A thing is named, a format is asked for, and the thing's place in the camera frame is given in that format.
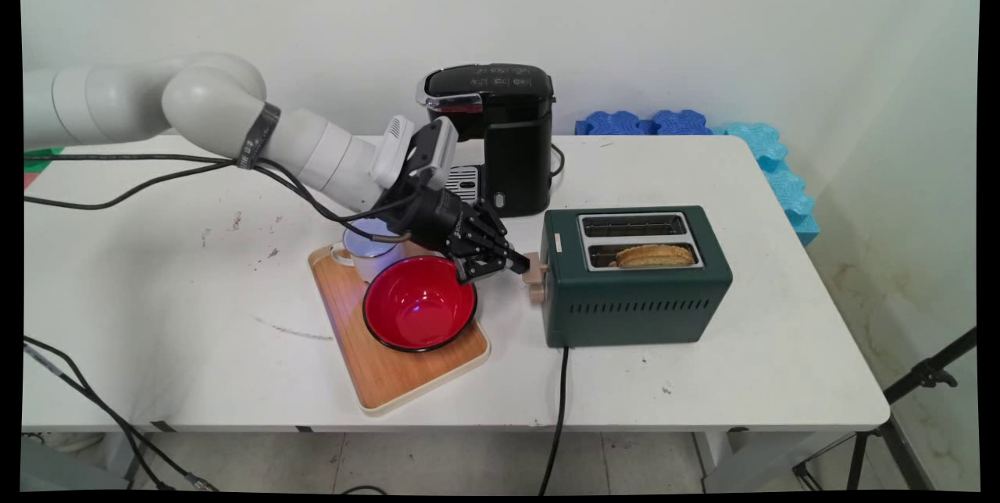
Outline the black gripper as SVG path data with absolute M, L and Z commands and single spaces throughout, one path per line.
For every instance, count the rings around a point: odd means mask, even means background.
M 492 206 L 483 200 L 463 200 L 441 187 L 432 189 L 411 180 L 397 182 L 382 192 L 387 210 L 381 219 L 398 235 L 445 257 L 453 258 L 460 285 L 476 283 L 510 269 L 523 275 L 528 257 L 509 243 L 507 229 Z

